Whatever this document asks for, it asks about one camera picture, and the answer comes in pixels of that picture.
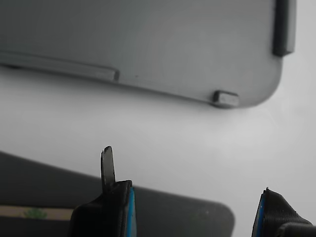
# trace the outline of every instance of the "white surface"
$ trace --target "white surface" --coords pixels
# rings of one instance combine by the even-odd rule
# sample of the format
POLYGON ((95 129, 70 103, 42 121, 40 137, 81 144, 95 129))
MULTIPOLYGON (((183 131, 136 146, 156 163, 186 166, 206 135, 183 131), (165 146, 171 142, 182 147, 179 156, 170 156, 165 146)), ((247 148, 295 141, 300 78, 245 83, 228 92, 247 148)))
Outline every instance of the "white surface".
POLYGON ((267 186, 316 224, 315 6, 299 1, 297 52, 276 94, 247 110, 0 69, 0 150, 99 176, 112 145, 117 179, 220 201, 236 237, 251 235, 267 186))

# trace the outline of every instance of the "tan strip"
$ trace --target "tan strip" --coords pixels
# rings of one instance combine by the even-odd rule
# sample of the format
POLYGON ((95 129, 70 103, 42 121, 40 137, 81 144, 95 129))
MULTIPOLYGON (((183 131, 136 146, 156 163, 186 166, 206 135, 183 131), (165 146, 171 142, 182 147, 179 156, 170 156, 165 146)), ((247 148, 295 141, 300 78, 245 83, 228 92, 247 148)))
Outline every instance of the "tan strip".
POLYGON ((0 205, 0 216, 69 221, 73 209, 0 205))

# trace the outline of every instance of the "blue stripe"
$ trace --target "blue stripe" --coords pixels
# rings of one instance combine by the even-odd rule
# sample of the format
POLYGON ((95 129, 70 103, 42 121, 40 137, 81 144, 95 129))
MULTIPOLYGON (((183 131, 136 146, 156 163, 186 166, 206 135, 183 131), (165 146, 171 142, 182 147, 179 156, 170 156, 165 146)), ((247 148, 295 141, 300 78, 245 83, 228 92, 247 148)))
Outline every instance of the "blue stripe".
POLYGON ((133 215, 134 215, 133 212, 134 212, 134 188, 131 188, 129 192, 129 201, 128 201, 126 237, 131 237, 132 235, 132 222, 133 222, 133 215))

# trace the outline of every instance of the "ribbed black material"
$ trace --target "ribbed black material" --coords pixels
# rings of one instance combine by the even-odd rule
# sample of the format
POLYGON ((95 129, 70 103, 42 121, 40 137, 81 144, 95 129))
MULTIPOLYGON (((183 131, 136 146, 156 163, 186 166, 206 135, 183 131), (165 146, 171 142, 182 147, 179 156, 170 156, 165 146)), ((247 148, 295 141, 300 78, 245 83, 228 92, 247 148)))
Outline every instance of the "ribbed black material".
POLYGON ((315 237, 316 227, 308 224, 287 223, 282 225, 276 237, 315 237))
POLYGON ((312 224, 299 216, 288 202, 278 193, 266 189, 262 237, 273 237, 285 223, 312 224))

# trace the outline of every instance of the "blue trim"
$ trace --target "blue trim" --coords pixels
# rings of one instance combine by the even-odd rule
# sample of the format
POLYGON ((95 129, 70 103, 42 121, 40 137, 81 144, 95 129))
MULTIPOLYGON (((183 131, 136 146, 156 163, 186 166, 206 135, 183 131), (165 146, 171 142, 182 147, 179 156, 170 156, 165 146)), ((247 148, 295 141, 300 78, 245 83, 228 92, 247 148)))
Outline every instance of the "blue trim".
POLYGON ((134 188, 131 188, 130 192, 129 192, 129 201, 128 201, 126 237, 131 237, 131 235, 132 235, 133 215, 135 215, 135 213, 134 213, 134 199, 135 199, 134 188))
POLYGON ((257 224, 257 234, 256 237, 260 237, 263 225, 263 216, 264 216, 264 207, 265 207, 266 196, 262 195, 260 204, 259 204, 259 217, 257 224))

